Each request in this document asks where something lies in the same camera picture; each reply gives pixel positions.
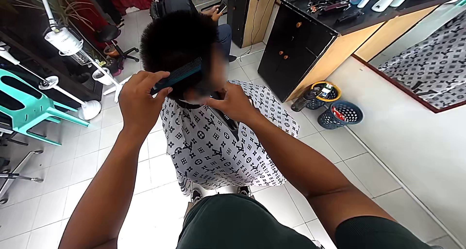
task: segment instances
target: person sitting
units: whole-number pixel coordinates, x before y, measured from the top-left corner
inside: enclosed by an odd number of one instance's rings
[[[171,72],[201,57],[202,70],[172,85],[161,119],[178,182],[184,195],[196,182],[205,189],[222,186],[277,186],[286,180],[244,124],[237,131],[202,106],[213,91],[225,85],[226,61],[216,42],[217,26],[203,14],[180,10],[157,18],[141,37],[141,59],[146,71]],[[294,137],[299,125],[265,86],[231,80],[241,85],[253,105],[276,126]]]
[[[201,12],[201,14],[211,17],[213,21],[218,21],[218,19],[223,14],[222,11],[220,13],[218,12],[219,7],[219,5],[215,5],[211,7],[209,10]],[[190,10],[193,12],[198,12],[192,0],[163,0],[163,10],[164,14],[172,13],[179,10]],[[221,45],[225,53],[225,57],[228,59],[229,62],[233,62],[236,60],[236,56],[230,55],[231,41],[231,26],[228,24],[219,25],[217,28],[217,42]]]

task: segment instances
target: forearm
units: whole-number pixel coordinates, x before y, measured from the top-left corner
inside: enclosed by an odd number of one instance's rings
[[[352,186],[322,154],[276,127],[263,115],[252,115],[247,125],[280,172],[306,197]]]
[[[116,239],[131,203],[144,138],[123,129],[79,201],[60,248],[94,248]]]

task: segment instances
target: teal plastic chair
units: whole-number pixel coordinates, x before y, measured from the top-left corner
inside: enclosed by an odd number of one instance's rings
[[[9,79],[7,77],[11,77],[24,83],[28,87],[37,91],[40,94],[40,97],[34,97],[24,91],[21,91],[8,84],[5,84],[5,80]],[[22,103],[22,105],[24,105],[22,109],[18,110],[8,109],[7,107],[0,105],[0,111],[11,117],[12,128],[16,132],[22,133],[24,135],[53,145],[61,145],[61,143],[47,139],[42,135],[29,132],[28,130],[44,120],[59,123],[60,119],[63,119],[77,123],[85,127],[89,126],[89,122],[83,121],[77,117],[74,117],[73,115],[69,115],[68,113],[64,113],[60,110],[57,110],[55,109],[55,106],[59,106],[72,111],[77,111],[76,109],[53,101],[49,97],[45,96],[42,92],[38,91],[36,88],[26,83],[20,77],[3,69],[0,69],[0,90]]]

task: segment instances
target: barber cape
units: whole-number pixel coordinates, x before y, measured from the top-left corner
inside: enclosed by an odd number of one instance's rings
[[[265,86],[238,80],[262,115],[298,137],[299,125]],[[264,150],[255,133],[240,123],[233,133],[207,106],[185,109],[166,98],[160,112],[178,183],[184,195],[192,184],[207,190],[223,186],[278,186],[286,179]]]

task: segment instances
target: jeans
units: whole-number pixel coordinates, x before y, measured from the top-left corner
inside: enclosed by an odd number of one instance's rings
[[[225,52],[225,58],[228,59],[230,55],[230,48],[232,45],[232,28],[228,24],[222,24],[217,28],[218,43],[222,46]]]

